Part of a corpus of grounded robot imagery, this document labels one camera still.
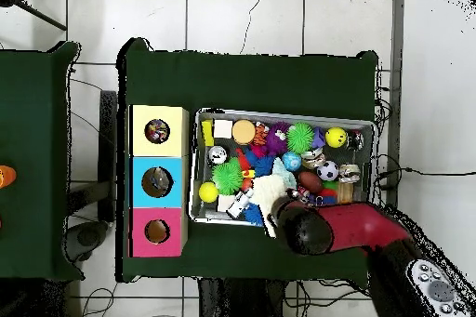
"circular hole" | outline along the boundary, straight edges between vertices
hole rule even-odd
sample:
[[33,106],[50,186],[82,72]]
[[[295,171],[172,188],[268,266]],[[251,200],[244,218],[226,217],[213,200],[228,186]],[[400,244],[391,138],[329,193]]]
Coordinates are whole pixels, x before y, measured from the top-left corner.
[[163,220],[151,220],[145,226],[145,236],[153,244],[161,244],[170,236],[170,229]]
[[144,133],[149,142],[160,144],[168,140],[170,127],[164,120],[153,119],[145,125]]
[[149,168],[142,176],[142,189],[147,195],[154,198],[168,195],[173,184],[172,176],[161,166]]

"metal tray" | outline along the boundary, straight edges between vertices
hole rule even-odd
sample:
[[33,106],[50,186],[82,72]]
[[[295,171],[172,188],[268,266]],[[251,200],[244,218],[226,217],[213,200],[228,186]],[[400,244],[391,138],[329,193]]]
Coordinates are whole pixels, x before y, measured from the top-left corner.
[[[204,203],[198,196],[198,190],[205,181],[212,178],[212,170],[206,161],[209,147],[205,146],[202,136],[201,122],[206,119],[223,119],[237,121],[247,119],[251,122],[261,122],[271,126],[277,122],[307,123],[312,127],[319,126],[322,129],[338,126],[345,130],[356,129],[364,136],[364,147],[359,151],[334,149],[324,146],[324,155],[327,160],[332,160],[337,165],[353,163],[361,169],[361,180],[354,183],[354,201],[366,201],[373,193],[373,183],[377,174],[375,159],[377,152],[376,127],[372,122],[346,119],[330,119],[323,117],[299,116],[293,114],[264,113],[232,111],[223,109],[203,108],[196,112],[192,134],[192,177],[189,196],[189,215],[193,221],[201,223],[221,223],[246,225],[252,227],[243,217],[233,220],[224,212],[217,212],[217,202]],[[233,139],[215,139],[215,145],[223,146],[230,152],[230,157],[235,157],[235,149],[243,147]]]

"pink box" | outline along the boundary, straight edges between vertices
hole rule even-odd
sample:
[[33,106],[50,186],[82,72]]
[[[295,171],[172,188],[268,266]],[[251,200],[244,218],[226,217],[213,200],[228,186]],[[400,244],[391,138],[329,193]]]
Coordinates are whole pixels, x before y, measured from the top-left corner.
[[[168,238],[159,244],[150,242],[146,236],[146,226],[152,220],[162,220],[168,228]],[[178,257],[186,227],[182,225],[180,208],[134,208],[132,210],[132,255],[131,257]]]

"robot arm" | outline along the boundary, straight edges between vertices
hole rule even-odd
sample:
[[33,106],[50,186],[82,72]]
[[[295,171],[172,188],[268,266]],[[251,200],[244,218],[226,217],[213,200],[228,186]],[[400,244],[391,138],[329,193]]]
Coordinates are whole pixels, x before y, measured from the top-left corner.
[[398,221],[375,205],[312,208],[287,199],[274,206],[271,220],[277,239],[302,255],[361,247],[379,317],[474,317],[442,269],[424,256]]

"green spiky ball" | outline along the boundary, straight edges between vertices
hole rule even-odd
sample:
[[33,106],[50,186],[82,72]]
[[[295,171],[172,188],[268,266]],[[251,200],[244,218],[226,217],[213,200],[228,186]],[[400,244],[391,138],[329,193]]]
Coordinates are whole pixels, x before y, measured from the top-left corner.
[[296,123],[287,130],[287,148],[296,154],[302,154],[310,149],[314,132],[306,123]]
[[233,157],[228,163],[215,165],[212,180],[220,194],[234,195],[243,183],[242,168],[238,159]]

